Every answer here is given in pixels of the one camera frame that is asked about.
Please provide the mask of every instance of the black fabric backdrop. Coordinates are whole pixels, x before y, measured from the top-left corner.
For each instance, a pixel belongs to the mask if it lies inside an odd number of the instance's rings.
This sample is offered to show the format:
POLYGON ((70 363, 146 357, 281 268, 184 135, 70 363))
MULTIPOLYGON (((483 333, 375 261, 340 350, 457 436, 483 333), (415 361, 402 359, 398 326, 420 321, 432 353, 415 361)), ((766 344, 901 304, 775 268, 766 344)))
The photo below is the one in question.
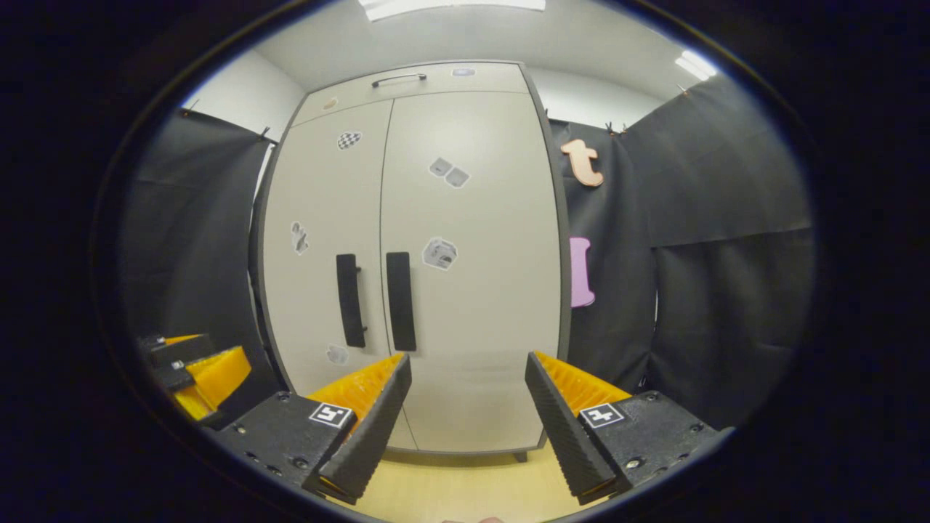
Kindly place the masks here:
POLYGON ((745 422, 790 362, 813 289, 791 150, 722 75, 626 133, 550 124, 556 145, 596 150, 604 174, 586 187, 561 159, 596 296, 572 311, 568 361, 627 391, 658 389, 711 426, 745 422))
POLYGON ((279 389, 246 279, 252 200, 268 146, 247 129, 178 111, 139 162, 120 234, 132 332, 208 332, 218 349, 243 346, 252 371, 222 405, 232 416, 279 389))

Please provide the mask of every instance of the light fixture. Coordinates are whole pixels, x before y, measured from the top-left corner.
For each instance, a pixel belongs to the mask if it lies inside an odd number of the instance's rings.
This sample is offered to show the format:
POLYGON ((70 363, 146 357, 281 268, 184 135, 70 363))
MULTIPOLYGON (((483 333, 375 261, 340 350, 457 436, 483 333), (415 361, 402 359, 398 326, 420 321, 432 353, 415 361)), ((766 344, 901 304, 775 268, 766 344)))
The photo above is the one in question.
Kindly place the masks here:
POLYGON ((686 50, 682 57, 675 61, 682 69, 696 76, 701 82, 717 74, 706 60, 695 54, 693 51, 686 50))
POLYGON ((546 0, 358 0, 370 21, 433 7, 494 6, 542 11, 546 0))

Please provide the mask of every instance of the drawer handle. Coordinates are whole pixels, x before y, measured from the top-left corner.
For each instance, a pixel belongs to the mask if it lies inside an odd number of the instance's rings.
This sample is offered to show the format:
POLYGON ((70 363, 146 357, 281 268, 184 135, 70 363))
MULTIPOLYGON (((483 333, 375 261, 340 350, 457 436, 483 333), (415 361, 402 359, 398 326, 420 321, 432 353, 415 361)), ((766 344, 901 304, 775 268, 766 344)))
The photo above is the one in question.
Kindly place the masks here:
POLYGON ((413 330, 413 299, 410 293, 410 254, 389 252, 386 258, 394 350, 416 351, 417 337, 413 330))
POLYGON ((387 82, 388 80, 396 80, 397 78, 407 78, 410 76, 415 76, 420 80, 426 80, 426 74, 423 73, 411 73, 411 74, 400 74, 398 76, 389 76, 388 78, 381 78, 380 80, 375 80, 371 83, 371 87, 377 87, 381 82, 387 82))
POLYGON ((362 325, 362 311, 358 302, 358 273, 354 254, 336 256, 336 281, 339 284, 339 311, 342 313, 342 331, 350 347, 365 348, 366 327, 362 325))

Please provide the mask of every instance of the white cabinet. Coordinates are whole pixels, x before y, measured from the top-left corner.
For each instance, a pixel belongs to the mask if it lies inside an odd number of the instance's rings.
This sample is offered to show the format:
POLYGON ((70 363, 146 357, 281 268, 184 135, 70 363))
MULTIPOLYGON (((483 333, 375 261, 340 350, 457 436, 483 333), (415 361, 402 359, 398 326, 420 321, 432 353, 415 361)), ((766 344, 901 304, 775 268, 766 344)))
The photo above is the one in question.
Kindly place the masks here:
POLYGON ((517 64, 407 70, 430 72, 398 79, 418 94, 370 101, 380 95, 360 86, 377 90, 372 78, 399 75, 386 72, 310 95, 364 102, 324 115, 305 102, 295 122, 312 117, 279 148, 259 222, 277 364, 307 395, 407 350, 413 383, 390 447, 535 448, 542 425, 526 357, 564 356, 570 292, 564 197, 538 98, 517 64), (456 90, 452 72, 463 68, 473 74, 456 90), (295 245, 295 230, 306 247, 295 245), (346 254, 361 269, 357 289, 345 273, 338 280, 337 256, 346 254), (363 343, 347 337, 347 294, 357 294, 363 343))

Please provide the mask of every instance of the ridged rubber pad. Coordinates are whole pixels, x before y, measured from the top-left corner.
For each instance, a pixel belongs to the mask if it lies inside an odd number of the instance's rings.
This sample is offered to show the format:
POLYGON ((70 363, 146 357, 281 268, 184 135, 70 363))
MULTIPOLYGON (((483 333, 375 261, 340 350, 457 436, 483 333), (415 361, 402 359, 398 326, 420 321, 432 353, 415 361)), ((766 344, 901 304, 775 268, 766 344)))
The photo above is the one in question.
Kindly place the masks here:
POLYGON ((410 356, 404 355, 371 410, 349 439, 320 467, 317 476, 321 477, 319 483, 313 485, 314 489, 351 504, 362 497, 388 447, 411 380, 410 356))
POLYGON ((618 479, 621 483, 626 482, 625 478, 614 475, 607 461, 588 439, 584 427, 572 415, 549 373, 533 353, 526 360, 525 381, 542 426, 552 442, 568 489, 578 502, 589 503, 613 493, 617 490, 618 479))

